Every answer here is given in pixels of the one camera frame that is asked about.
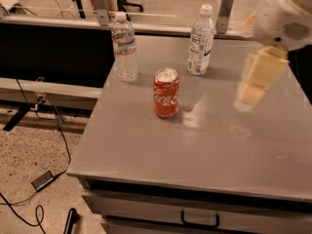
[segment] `floor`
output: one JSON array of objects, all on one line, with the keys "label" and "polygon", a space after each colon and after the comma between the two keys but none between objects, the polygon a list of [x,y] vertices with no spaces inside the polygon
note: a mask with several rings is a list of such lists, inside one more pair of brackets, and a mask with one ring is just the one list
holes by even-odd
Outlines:
[{"label": "floor", "polygon": [[[72,0],[19,0],[24,7],[40,17],[78,18],[76,4]],[[133,21],[150,23],[173,23],[191,25],[197,18],[201,4],[220,0],[129,0],[144,6],[144,14],[129,9]],[[240,23],[255,8],[259,0],[235,0],[230,27],[239,28]],[[89,0],[82,0],[87,20],[95,20]],[[11,119],[16,110],[0,108],[0,129]],[[54,118],[53,114],[39,113],[41,118]],[[88,118],[66,116],[62,125],[63,134],[73,156]],[[67,167],[68,156],[65,143],[56,131],[56,121],[39,119],[35,112],[28,112],[10,132],[0,131],[0,192],[11,203],[22,201],[35,190],[31,181],[46,171],[53,175]],[[46,233],[62,233],[69,209],[75,208],[80,216],[73,233],[100,234],[100,217],[91,214],[80,197],[81,185],[77,179],[61,175],[47,188],[35,194],[31,200],[14,209],[27,221],[35,224],[37,205],[44,208],[42,226]],[[0,205],[0,233],[36,234],[39,227],[30,227],[13,215],[9,207]]]}]

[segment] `bottle label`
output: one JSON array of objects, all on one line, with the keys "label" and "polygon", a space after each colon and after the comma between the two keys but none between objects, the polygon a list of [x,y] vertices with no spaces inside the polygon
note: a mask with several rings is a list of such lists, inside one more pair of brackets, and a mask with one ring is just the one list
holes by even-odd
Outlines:
[{"label": "bottle label", "polygon": [[113,47],[116,55],[133,54],[137,49],[135,38],[131,41],[113,41]]},{"label": "bottle label", "polygon": [[214,34],[210,31],[199,31],[192,28],[188,69],[197,74],[204,74],[208,68]]}]

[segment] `desk drawer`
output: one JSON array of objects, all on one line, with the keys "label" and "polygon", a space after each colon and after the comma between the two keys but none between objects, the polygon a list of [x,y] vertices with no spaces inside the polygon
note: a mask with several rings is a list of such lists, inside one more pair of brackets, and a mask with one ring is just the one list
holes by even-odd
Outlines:
[{"label": "desk drawer", "polygon": [[310,234],[312,231],[312,223],[302,219],[267,217],[252,211],[231,213],[233,209],[230,208],[221,212],[214,210],[214,204],[205,202],[93,190],[86,190],[83,198],[94,214],[103,217],[112,215],[182,224],[181,212],[184,212],[185,221],[205,225],[214,225],[218,215],[219,228],[226,230],[272,234]]}]

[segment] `speckled floor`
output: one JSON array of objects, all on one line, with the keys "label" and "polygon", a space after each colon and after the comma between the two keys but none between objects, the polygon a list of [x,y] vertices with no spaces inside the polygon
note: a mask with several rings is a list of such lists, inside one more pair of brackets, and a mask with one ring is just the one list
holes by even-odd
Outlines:
[{"label": "speckled floor", "polygon": [[[15,112],[8,108],[0,109],[1,130]],[[52,114],[39,116],[54,118]],[[87,122],[87,118],[66,116],[62,128],[71,155]],[[55,120],[42,120],[34,112],[28,112],[10,132],[0,131],[0,192],[9,202],[19,202],[31,196],[35,192],[31,181],[46,171],[55,175],[67,168],[65,143],[55,128]],[[44,208],[42,226],[46,233],[63,233],[68,211],[75,208],[80,217],[72,233],[105,233],[100,227],[99,216],[93,215],[81,198],[81,188],[76,178],[63,174],[31,200],[14,209],[35,224],[35,209],[41,205]],[[39,227],[23,223],[7,206],[0,206],[0,219],[0,233],[42,233]]]}]

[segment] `drawer handle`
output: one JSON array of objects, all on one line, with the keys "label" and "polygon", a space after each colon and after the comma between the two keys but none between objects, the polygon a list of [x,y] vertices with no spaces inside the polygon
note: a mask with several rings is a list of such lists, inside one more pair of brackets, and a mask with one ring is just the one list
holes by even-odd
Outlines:
[{"label": "drawer handle", "polygon": [[220,226],[220,217],[218,216],[218,214],[215,215],[215,224],[213,225],[188,222],[185,220],[184,211],[181,211],[181,221],[184,225],[187,225],[189,227],[217,229]]}]

